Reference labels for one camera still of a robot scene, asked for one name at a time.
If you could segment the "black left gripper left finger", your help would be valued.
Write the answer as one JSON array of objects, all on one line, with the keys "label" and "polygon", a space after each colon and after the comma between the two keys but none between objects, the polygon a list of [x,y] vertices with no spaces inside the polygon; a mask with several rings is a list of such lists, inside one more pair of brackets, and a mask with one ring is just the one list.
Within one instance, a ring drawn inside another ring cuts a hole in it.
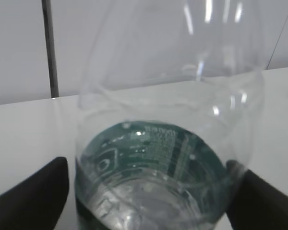
[{"label": "black left gripper left finger", "polygon": [[0,230],[76,230],[74,163],[56,157],[0,194]]}]

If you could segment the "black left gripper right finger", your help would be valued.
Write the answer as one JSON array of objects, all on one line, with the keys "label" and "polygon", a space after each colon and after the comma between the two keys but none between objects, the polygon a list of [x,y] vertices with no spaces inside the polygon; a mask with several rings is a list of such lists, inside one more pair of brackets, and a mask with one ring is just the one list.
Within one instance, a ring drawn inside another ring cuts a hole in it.
[{"label": "black left gripper right finger", "polygon": [[226,162],[226,210],[234,230],[288,230],[288,196],[235,160]]}]

